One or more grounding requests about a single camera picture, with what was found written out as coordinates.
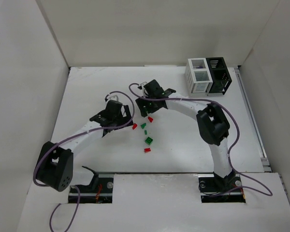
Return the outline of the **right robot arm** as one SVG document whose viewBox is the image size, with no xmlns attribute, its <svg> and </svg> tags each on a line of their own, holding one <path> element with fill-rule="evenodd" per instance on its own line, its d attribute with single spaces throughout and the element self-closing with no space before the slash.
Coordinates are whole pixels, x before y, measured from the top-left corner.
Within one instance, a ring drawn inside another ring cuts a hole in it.
<svg viewBox="0 0 290 232">
<path fill-rule="evenodd" d="M 137 85 L 142 95 L 135 100 L 141 116 L 146 117 L 161 108 L 186 115 L 197 122 L 199 134 L 211 151 L 214 180 L 219 191 L 224 191 L 235 177 L 229 162 L 228 136 L 230 124 L 222 108 L 207 99 L 191 100 L 174 89 L 164 90 L 154 79 Z"/>
</svg>

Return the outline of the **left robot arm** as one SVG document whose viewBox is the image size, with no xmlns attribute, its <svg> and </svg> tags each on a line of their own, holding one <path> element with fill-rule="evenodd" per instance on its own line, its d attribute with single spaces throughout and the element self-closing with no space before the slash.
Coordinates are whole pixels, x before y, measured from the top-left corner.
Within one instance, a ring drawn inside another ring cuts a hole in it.
<svg viewBox="0 0 290 232">
<path fill-rule="evenodd" d="M 48 141 L 43 144 L 33 173 L 34 183 L 62 192 L 72 181 L 76 155 L 95 140 L 131 125 L 133 121 L 129 106 L 109 100 L 106 108 L 91 117 L 74 135 L 61 142 Z"/>
</svg>

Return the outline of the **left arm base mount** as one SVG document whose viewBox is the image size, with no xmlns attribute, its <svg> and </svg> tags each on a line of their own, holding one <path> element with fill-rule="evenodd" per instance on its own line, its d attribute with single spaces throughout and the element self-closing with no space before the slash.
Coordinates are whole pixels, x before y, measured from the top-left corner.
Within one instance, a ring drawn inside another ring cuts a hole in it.
<svg viewBox="0 0 290 232">
<path fill-rule="evenodd" d="M 114 175 L 82 166 L 73 173 L 68 203 L 105 204 L 113 201 Z"/>
</svg>

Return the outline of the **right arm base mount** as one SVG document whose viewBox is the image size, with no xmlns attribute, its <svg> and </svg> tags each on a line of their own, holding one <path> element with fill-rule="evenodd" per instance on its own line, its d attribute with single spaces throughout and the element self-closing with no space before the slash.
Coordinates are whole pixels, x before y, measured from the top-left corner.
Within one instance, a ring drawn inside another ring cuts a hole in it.
<svg viewBox="0 0 290 232">
<path fill-rule="evenodd" d="M 246 203 L 242 188 L 227 193 L 228 190 L 241 185 L 239 176 L 226 187 L 219 187 L 213 176 L 201 176 L 198 180 L 202 203 Z"/>
</svg>

